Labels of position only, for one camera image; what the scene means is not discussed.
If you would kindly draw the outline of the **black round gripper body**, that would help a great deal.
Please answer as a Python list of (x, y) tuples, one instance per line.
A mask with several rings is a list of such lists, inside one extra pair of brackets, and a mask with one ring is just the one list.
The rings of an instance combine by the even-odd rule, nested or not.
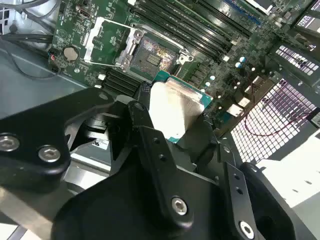
[(176, 166), (169, 146), (133, 149), (119, 171), (69, 200), (54, 240), (233, 240), (217, 183)]

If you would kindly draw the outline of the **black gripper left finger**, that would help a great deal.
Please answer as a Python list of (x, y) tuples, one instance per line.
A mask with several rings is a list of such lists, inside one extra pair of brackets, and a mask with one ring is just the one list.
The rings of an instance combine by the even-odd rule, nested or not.
[[(64, 177), (93, 117), (111, 127), (113, 173), (73, 195)], [(146, 107), (99, 88), (0, 121), (0, 210), (34, 232), (186, 232), (194, 214), (183, 176)]]

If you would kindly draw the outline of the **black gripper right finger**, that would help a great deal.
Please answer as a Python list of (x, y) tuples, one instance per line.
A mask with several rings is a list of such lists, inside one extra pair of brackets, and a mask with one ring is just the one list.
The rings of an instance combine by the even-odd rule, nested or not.
[(263, 172), (237, 164), (232, 148), (217, 138), (205, 115), (185, 121), (180, 146), (196, 173), (219, 187), (232, 235), (237, 240), (308, 240), (310, 231)]

